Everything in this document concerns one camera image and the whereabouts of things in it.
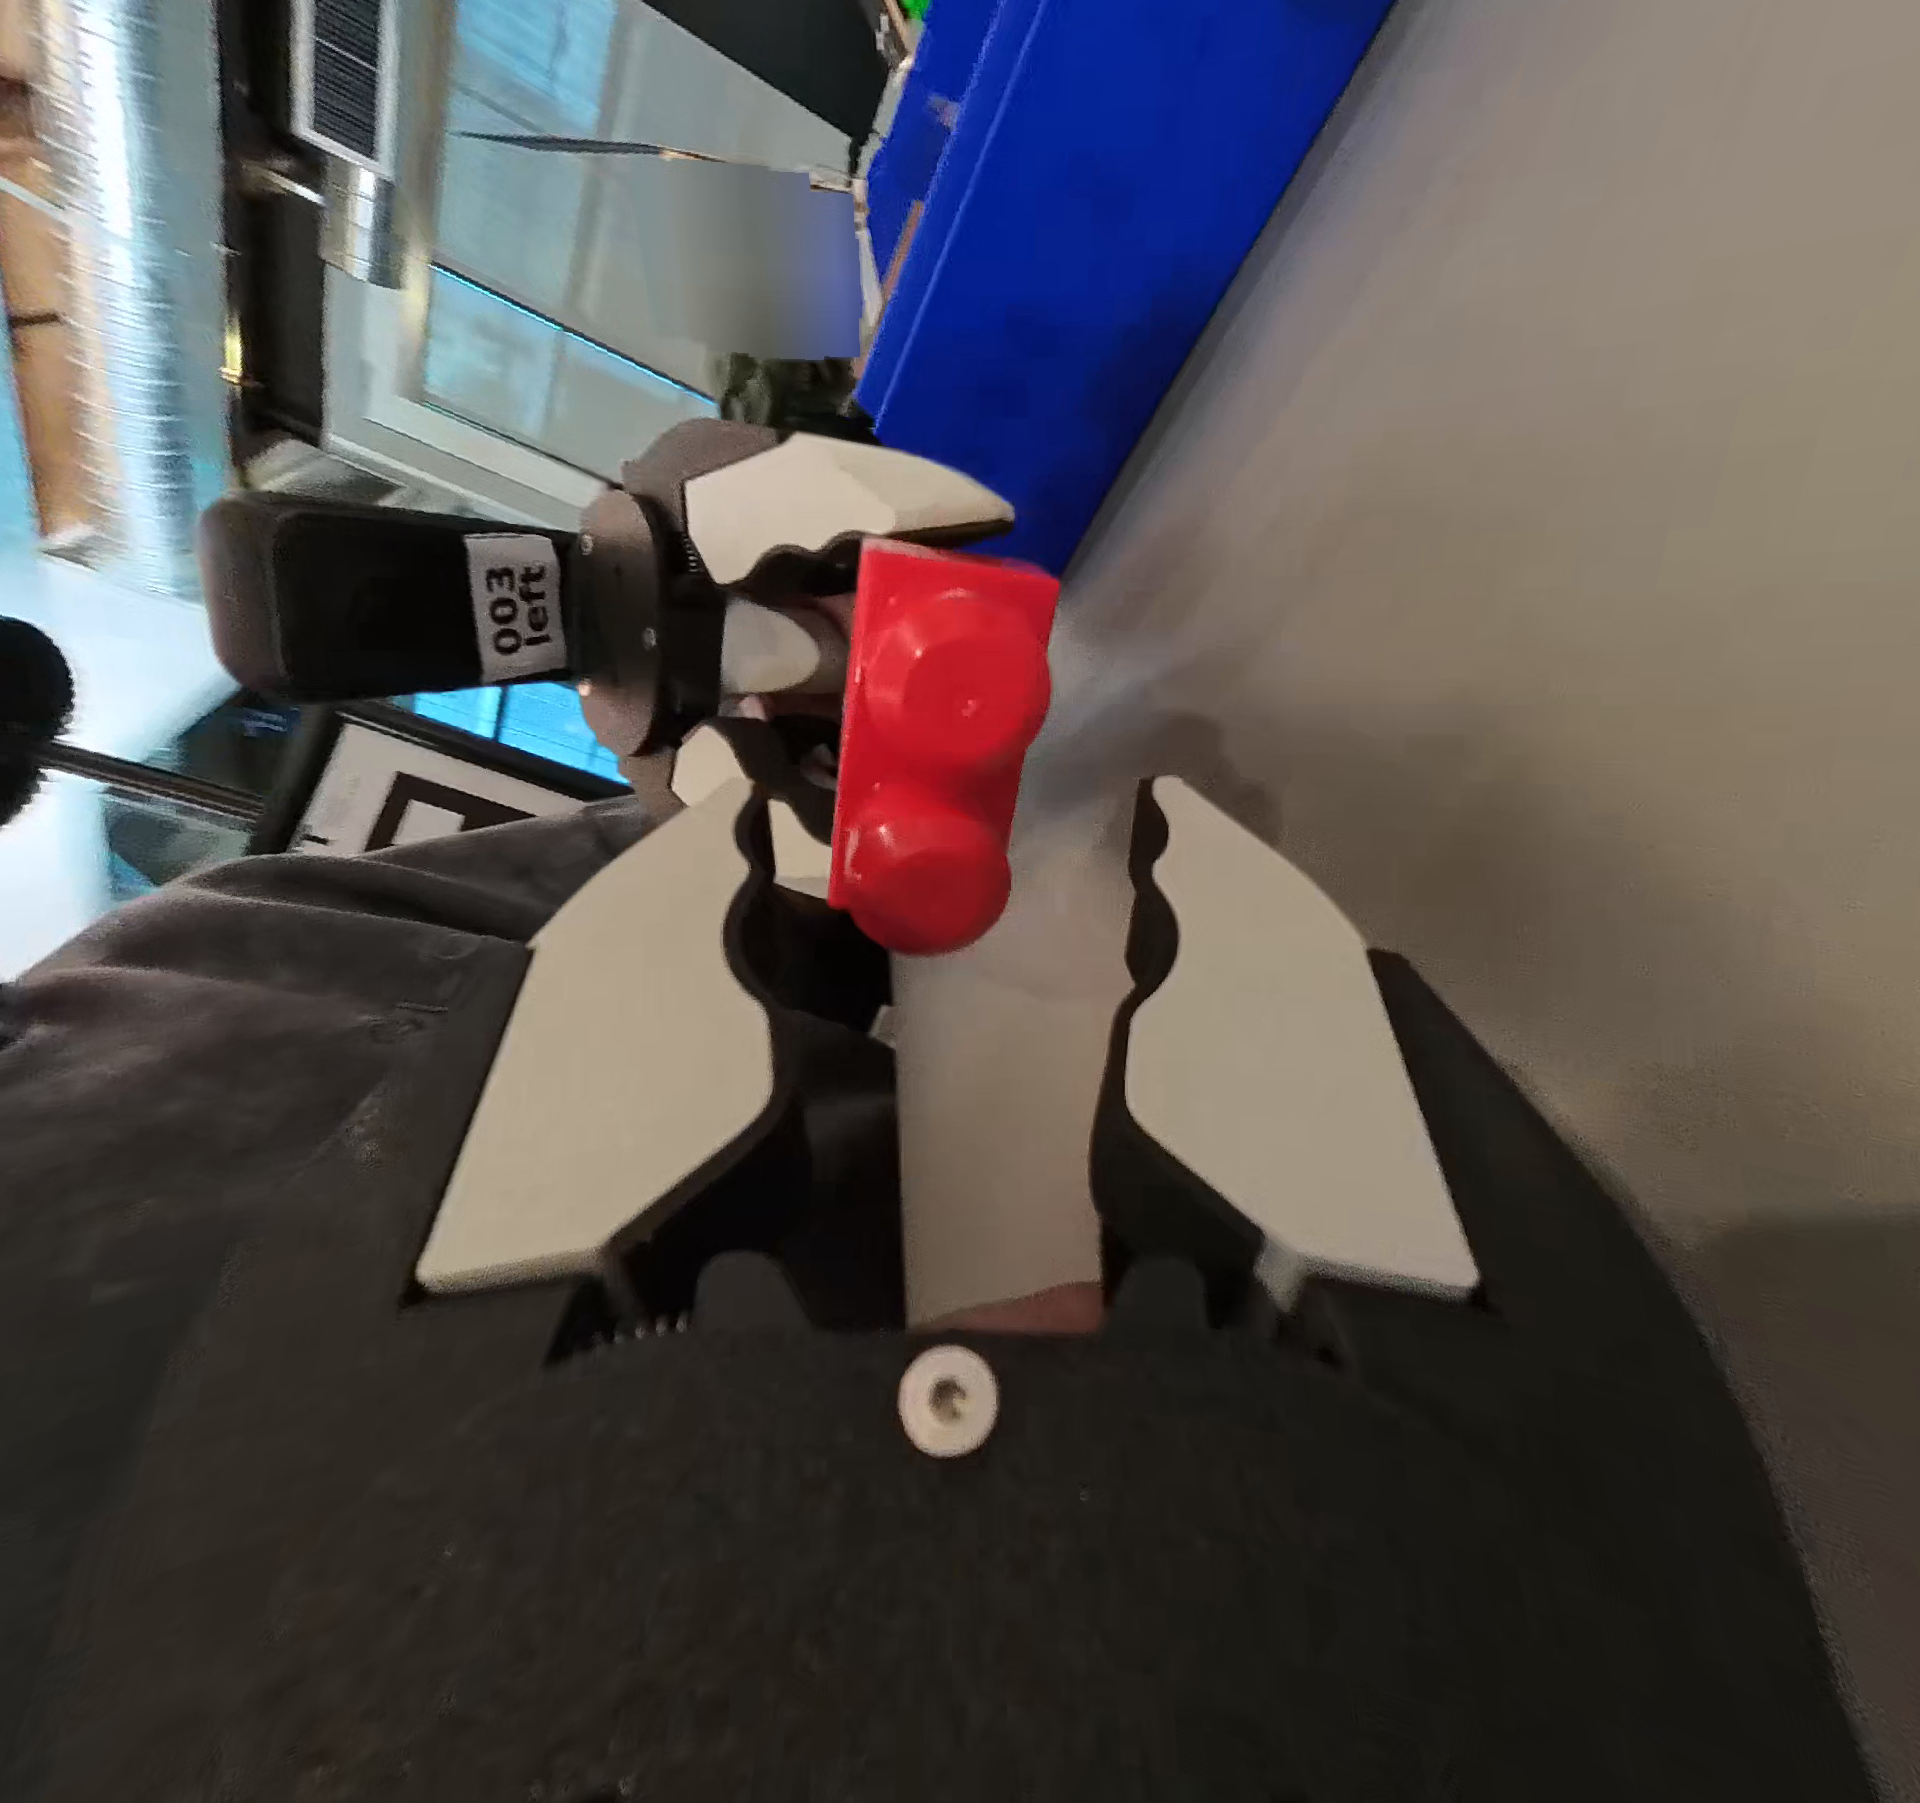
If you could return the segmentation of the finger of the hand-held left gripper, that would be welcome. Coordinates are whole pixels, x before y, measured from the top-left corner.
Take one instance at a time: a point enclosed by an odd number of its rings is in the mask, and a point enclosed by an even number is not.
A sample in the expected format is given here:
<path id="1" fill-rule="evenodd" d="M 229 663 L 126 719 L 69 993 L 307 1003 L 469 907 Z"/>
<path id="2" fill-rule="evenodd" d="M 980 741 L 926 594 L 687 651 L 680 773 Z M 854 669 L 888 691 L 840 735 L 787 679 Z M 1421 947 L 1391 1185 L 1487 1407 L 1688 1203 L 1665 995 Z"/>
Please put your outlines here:
<path id="1" fill-rule="evenodd" d="M 741 791 L 766 809 L 776 877 L 787 891 L 828 897 L 837 731 L 828 721 L 710 721 L 687 733 L 667 785 L 680 807 Z"/>
<path id="2" fill-rule="evenodd" d="M 686 534 L 707 576 L 748 582 L 777 552 L 841 538 L 1005 534 L 1011 504 L 964 472 L 883 446 L 798 434 L 684 484 Z"/>

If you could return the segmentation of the red double toy block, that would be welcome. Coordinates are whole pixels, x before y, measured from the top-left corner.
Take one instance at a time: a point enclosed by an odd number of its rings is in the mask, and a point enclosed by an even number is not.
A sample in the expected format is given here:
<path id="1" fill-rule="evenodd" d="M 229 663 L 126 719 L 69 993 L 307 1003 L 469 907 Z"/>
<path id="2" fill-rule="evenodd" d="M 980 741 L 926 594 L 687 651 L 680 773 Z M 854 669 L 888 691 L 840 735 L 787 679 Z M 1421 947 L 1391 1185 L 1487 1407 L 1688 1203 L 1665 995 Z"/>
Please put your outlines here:
<path id="1" fill-rule="evenodd" d="M 889 540 L 862 548 L 828 903 L 881 949 L 961 951 L 1002 915 L 1058 603 L 1060 582 L 1038 568 Z"/>

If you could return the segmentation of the person's dark sweatshirt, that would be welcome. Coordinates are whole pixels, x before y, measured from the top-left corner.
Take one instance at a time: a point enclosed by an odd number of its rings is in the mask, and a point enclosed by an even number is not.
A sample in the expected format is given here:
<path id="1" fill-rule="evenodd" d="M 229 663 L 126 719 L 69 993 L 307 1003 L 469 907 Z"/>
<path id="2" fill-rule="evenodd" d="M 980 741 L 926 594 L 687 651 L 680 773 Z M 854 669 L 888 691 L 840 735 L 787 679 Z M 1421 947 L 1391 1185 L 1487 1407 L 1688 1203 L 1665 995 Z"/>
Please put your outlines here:
<path id="1" fill-rule="evenodd" d="M 4 1799 L 911 1799 L 877 1347 L 750 1257 L 408 1297 L 597 803 L 255 855 L 4 987 Z"/>

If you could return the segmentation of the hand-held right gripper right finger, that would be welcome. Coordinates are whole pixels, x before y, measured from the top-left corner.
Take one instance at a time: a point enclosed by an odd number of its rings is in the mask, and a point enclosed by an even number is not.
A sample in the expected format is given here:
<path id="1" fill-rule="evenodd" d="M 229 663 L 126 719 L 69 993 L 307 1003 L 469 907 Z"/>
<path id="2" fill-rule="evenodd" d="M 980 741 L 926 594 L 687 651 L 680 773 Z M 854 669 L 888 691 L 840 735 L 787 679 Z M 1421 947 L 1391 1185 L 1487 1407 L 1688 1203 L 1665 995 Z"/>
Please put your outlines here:
<path id="1" fill-rule="evenodd" d="M 1087 1141 L 1110 1279 L 1186 1261 L 1216 1319 L 1314 1281 L 1466 1305 L 1473 1249 L 1361 931 L 1173 775 L 1138 785 L 1124 867 Z"/>

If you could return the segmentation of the black fuzzy microphone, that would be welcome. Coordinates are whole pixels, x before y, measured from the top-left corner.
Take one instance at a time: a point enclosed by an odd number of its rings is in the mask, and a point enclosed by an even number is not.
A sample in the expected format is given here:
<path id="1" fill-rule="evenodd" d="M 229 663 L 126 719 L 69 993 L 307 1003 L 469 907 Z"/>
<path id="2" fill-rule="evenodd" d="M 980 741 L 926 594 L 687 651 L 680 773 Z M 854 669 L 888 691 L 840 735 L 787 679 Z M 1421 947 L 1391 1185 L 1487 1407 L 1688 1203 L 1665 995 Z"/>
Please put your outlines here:
<path id="1" fill-rule="evenodd" d="M 140 803 L 179 807 L 254 829 L 263 803 L 238 789 L 150 763 L 87 751 L 66 739 L 78 687 L 74 673 L 39 627 L 1 619 L 1 823 L 35 799 L 50 775 L 87 781 Z"/>

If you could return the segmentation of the black white marker board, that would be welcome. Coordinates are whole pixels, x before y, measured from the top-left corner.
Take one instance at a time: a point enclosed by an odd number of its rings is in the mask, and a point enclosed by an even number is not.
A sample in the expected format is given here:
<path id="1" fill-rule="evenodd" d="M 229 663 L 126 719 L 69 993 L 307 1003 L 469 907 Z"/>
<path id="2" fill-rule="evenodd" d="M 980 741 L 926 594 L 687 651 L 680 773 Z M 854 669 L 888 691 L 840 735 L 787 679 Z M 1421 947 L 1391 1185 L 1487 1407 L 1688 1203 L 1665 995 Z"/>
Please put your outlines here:
<path id="1" fill-rule="evenodd" d="M 299 715 L 254 855 L 367 855 L 621 797 L 623 785 L 384 707 Z"/>

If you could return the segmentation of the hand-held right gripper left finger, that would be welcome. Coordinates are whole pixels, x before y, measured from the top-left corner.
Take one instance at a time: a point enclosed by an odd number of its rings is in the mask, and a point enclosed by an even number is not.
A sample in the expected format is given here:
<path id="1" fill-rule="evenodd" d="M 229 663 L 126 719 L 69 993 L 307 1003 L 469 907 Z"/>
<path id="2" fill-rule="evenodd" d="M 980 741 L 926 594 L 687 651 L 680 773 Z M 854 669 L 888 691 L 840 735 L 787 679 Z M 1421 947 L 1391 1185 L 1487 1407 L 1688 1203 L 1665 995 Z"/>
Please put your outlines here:
<path id="1" fill-rule="evenodd" d="M 411 1279 L 430 1299 L 593 1283 L 623 1327 L 691 1319 L 639 1251 L 774 1101 L 774 1031 L 726 927 L 755 869 L 740 779 L 650 829 L 540 927 Z"/>

